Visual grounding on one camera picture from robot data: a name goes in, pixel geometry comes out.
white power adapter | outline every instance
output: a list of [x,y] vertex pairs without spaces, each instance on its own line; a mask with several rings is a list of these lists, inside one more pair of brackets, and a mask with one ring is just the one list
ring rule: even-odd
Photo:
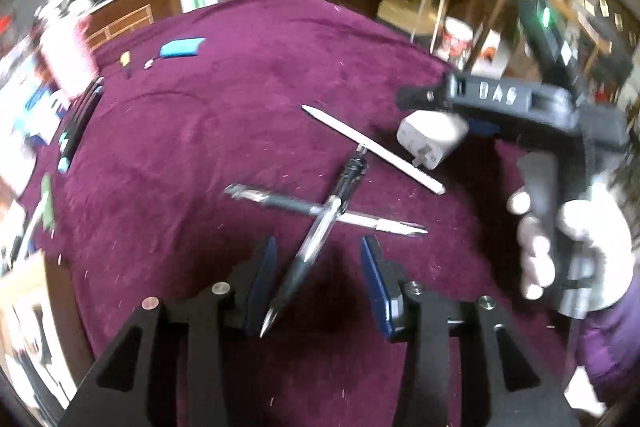
[[414,156],[414,167],[439,165],[466,136],[469,126],[456,114],[415,111],[401,121],[396,137]]

blue case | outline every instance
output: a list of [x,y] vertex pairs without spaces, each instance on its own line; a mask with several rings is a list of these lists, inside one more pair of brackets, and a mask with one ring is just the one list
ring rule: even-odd
[[193,57],[198,54],[198,47],[205,39],[181,39],[171,41],[160,48],[162,58],[169,57]]

black pen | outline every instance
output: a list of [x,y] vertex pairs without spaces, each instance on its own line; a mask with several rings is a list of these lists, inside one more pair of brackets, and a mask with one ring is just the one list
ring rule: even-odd
[[78,124],[78,119],[81,118],[82,112],[86,108],[86,103],[91,99],[91,95],[94,93],[95,89],[97,89],[98,86],[102,85],[103,81],[104,81],[103,76],[94,78],[89,83],[89,85],[86,86],[86,89],[84,90],[84,93],[82,93],[82,96],[80,97],[80,99],[74,104],[73,115],[71,116],[69,123],[66,125],[65,130],[60,134],[60,139],[58,140],[60,143],[61,153],[64,154],[66,142],[68,141],[69,136],[71,136],[74,133],[74,128]]
[[58,162],[58,172],[64,174],[69,170],[71,162],[74,159],[74,155],[76,154],[78,146],[80,145],[80,140],[82,139],[84,130],[86,129],[87,124],[89,124],[89,120],[94,114],[95,108],[98,106],[98,102],[100,102],[100,99],[102,98],[103,90],[104,87],[98,86],[87,102],[84,113],[79,118],[72,134],[67,139],[65,151],[60,158],[60,161]]

pen tip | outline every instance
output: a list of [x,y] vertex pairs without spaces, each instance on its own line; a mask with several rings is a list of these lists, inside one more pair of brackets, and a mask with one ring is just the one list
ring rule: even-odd
[[271,326],[276,320],[278,316],[278,312],[273,308],[269,308],[266,317],[264,318],[264,322],[262,323],[262,329],[260,330],[260,338],[264,336],[264,334],[271,329]]

silver pen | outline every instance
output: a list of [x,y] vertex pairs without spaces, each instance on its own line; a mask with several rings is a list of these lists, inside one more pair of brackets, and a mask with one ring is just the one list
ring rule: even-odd
[[364,157],[366,152],[367,148],[364,145],[358,145],[356,152],[344,166],[332,195],[326,200],[311,230],[306,234],[302,246],[294,257],[282,284],[270,303],[269,311],[262,323],[261,337],[271,328],[280,312],[298,291],[313,263],[318,258],[335,221],[346,210],[351,195],[367,170],[367,162]]
[[[324,210],[324,205],[320,203],[310,203],[309,201],[291,198],[290,196],[278,194],[277,192],[272,192],[264,188],[239,183],[229,185],[225,188],[225,194],[228,194],[235,200],[253,201],[263,206],[282,208],[298,214],[304,214],[305,216],[316,217]],[[425,227],[416,223],[384,219],[383,217],[353,212],[352,210],[347,210],[340,214],[336,221],[346,223],[347,225],[363,227],[364,229],[376,230],[377,232],[396,233],[406,237],[417,237],[428,233]]]

